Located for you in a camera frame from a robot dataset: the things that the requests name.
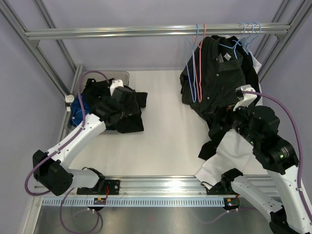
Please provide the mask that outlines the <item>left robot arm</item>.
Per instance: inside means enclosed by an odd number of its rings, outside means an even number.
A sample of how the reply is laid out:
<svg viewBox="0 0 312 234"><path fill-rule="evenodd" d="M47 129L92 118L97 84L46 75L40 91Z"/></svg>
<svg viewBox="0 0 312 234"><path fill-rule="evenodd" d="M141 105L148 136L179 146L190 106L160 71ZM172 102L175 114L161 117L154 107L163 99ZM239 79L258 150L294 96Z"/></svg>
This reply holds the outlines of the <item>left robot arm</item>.
<svg viewBox="0 0 312 234"><path fill-rule="evenodd" d="M117 87L111 96L104 96L83 117L82 122L58 145L47 152L33 155L32 174L36 181L56 196L69 189L85 188L98 195L105 187L105 176L94 168L70 169L72 161L108 126L139 113L135 91Z"/></svg>

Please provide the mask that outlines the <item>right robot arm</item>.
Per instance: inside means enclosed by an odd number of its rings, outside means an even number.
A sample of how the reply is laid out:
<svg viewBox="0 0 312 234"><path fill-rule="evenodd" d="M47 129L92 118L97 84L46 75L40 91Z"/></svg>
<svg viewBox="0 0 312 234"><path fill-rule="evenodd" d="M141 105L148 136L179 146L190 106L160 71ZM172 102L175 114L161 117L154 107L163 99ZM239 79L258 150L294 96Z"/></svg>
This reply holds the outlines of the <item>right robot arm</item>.
<svg viewBox="0 0 312 234"><path fill-rule="evenodd" d="M217 110L212 128L217 133L235 130L253 147L253 155L274 182L281 202L251 184L237 168L224 172L221 180L207 191L243 196L267 219L274 234L310 234L311 203L300 197L305 190L300 188L302 182L297 178L299 159L293 146L278 135L279 124L280 119L270 107L223 107Z"/></svg>

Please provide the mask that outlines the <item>pink wire hanger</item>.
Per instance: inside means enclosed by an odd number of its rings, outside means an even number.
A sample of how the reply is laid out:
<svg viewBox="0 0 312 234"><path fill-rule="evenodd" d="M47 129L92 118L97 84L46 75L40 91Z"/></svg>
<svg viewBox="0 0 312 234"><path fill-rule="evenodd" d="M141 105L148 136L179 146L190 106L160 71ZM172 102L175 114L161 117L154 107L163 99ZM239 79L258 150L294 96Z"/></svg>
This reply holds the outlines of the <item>pink wire hanger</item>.
<svg viewBox="0 0 312 234"><path fill-rule="evenodd" d="M196 78L196 90L197 90L197 97L198 102L202 102L203 94L202 94L202 44L206 37L206 30L207 30L207 24L203 23L204 26L204 33L203 33L203 39L199 43L199 55L198 55L198 72L195 72L195 78Z"/></svg>

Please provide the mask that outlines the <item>blue plaid shirt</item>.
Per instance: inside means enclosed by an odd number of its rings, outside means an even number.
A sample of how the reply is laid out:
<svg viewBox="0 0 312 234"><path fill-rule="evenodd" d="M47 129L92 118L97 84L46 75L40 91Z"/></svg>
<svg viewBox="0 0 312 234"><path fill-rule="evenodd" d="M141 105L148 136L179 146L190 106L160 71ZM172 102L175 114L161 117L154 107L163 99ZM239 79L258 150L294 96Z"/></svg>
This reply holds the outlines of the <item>blue plaid shirt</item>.
<svg viewBox="0 0 312 234"><path fill-rule="evenodd" d="M69 124L73 127L77 127L79 124L83 121L83 113L82 110L84 109L85 114L94 114L98 118L100 116L98 115L98 111L96 110L96 107L98 107L98 104L102 104L103 100L106 100L109 98L109 95L100 95L100 94L81 94L81 101L83 108L81 107L79 97L76 97L71 105L71 116L69 119Z"/></svg>

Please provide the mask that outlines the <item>black shirt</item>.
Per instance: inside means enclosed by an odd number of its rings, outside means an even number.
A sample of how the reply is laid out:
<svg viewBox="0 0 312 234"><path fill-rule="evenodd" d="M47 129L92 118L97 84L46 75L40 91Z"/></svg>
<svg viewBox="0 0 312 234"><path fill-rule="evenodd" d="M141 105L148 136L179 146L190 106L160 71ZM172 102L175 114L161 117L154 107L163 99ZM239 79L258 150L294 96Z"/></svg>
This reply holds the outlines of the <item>black shirt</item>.
<svg viewBox="0 0 312 234"><path fill-rule="evenodd" d="M107 130L121 134L144 131L141 110L146 107L146 92L136 92L120 79L97 82L89 78L82 94L89 113L103 120Z"/></svg>

